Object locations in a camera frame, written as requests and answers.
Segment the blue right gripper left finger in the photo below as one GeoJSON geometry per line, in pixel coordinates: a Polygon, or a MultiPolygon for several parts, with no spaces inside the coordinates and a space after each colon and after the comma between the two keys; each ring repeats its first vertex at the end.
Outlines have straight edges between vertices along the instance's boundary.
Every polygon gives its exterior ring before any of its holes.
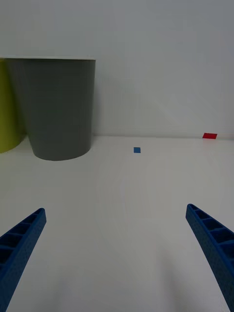
{"type": "Polygon", "coordinates": [[[43,208],[0,237],[0,311],[5,312],[46,224],[43,208]]]}

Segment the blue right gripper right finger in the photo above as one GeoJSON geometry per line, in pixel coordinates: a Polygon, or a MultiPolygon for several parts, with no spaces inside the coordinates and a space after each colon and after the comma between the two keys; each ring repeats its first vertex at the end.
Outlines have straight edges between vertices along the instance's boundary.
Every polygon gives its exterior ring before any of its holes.
{"type": "Polygon", "coordinates": [[[186,220],[210,265],[230,311],[234,311],[234,233],[193,204],[186,220]]]}

